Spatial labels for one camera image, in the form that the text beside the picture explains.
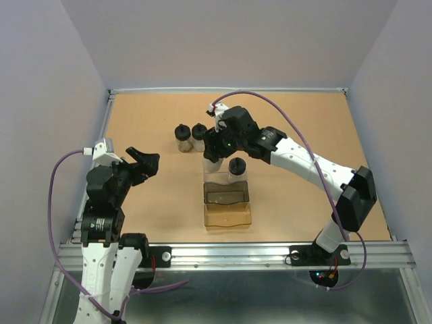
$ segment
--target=black lid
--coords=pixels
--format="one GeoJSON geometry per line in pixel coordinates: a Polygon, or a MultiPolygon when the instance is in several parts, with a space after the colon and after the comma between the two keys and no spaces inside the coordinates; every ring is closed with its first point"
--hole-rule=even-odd
{"type": "Polygon", "coordinates": [[[236,157],[229,162],[229,172],[235,176],[240,176],[246,171],[246,162],[236,157]]]}
{"type": "Polygon", "coordinates": [[[197,123],[194,127],[192,127],[192,137],[196,140],[202,140],[204,133],[207,131],[207,127],[197,123]]]}
{"type": "Polygon", "coordinates": [[[187,140],[190,137],[190,128],[189,126],[180,124],[174,130],[175,138],[178,140],[187,140]]]}

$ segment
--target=white enclosure wall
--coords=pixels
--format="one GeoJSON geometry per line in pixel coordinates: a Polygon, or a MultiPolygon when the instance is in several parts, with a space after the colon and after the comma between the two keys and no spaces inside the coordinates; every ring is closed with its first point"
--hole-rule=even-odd
{"type": "Polygon", "coordinates": [[[348,99],[387,222],[432,305],[432,2],[399,0],[348,99]]]}
{"type": "Polygon", "coordinates": [[[62,0],[108,88],[348,86],[396,0],[62,0]]]}
{"type": "MultiPolygon", "coordinates": [[[[107,91],[59,0],[3,3],[0,40],[0,322],[32,324],[53,271],[51,170],[94,143],[107,91]]],[[[70,235],[89,163],[78,155],[59,169],[56,243],[70,235]]]]}

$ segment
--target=screw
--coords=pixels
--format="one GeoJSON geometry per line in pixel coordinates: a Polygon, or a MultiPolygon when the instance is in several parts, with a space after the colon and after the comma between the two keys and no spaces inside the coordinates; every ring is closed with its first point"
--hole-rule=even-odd
{"type": "Polygon", "coordinates": [[[165,262],[168,262],[169,260],[171,260],[170,253],[169,252],[162,253],[162,260],[164,260],[165,262]]]}
{"type": "Polygon", "coordinates": [[[350,258],[350,253],[347,250],[342,250],[342,251],[340,251],[340,256],[344,260],[348,260],[350,258]]]}
{"type": "Polygon", "coordinates": [[[294,261],[300,260],[300,254],[298,253],[298,251],[291,251],[291,259],[293,259],[294,261]]]}

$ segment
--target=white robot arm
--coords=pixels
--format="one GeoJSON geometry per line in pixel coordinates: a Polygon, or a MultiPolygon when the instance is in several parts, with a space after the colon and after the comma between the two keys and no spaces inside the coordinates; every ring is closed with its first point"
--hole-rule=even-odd
{"type": "Polygon", "coordinates": [[[86,177],[89,198],[81,225],[82,286],[90,296],[80,294],[75,324],[111,324],[111,319],[89,298],[93,297],[110,314],[118,315],[129,295],[136,269],[149,256],[145,234],[120,236],[125,218],[121,206],[131,186],[157,173],[159,155],[144,154],[133,147],[126,152],[135,163],[129,164],[115,155],[108,138],[99,140],[94,148],[84,149],[84,155],[92,155],[99,165],[86,177]]]}
{"type": "MultiPolygon", "coordinates": [[[[215,127],[204,135],[203,165],[206,172],[217,171],[224,158],[245,151],[254,159],[291,171],[323,189],[315,161],[321,167],[331,197],[337,201],[345,233],[356,232],[377,200],[373,176],[369,169],[357,171],[328,161],[319,155],[312,160],[308,151],[273,128],[259,128],[249,112],[240,106],[228,108],[219,103],[207,113],[216,118],[215,127]]],[[[343,242],[334,215],[317,236],[314,244],[327,258],[343,242]]]]}

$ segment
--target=cardboard surface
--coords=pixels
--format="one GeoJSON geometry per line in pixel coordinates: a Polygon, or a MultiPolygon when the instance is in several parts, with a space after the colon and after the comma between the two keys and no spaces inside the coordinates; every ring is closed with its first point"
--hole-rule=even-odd
{"type": "MultiPolygon", "coordinates": [[[[366,165],[345,96],[339,93],[268,93],[297,125],[314,153],[357,169],[366,165]]],[[[284,169],[236,153],[247,163],[252,225],[207,231],[204,227],[202,153],[179,152],[174,128],[198,122],[208,128],[205,111],[215,93],[117,94],[107,128],[115,152],[126,156],[134,146],[159,153],[158,174],[131,188],[122,209],[123,233],[142,232],[151,242],[311,241],[331,215],[323,191],[284,169]]],[[[226,105],[249,110],[260,127],[273,126],[300,139],[272,106],[245,94],[226,98],[226,105]]],[[[229,159],[222,168],[227,167],[229,159]]],[[[389,240],[379,203],[360,230],[365,240],[389,240]]]]}

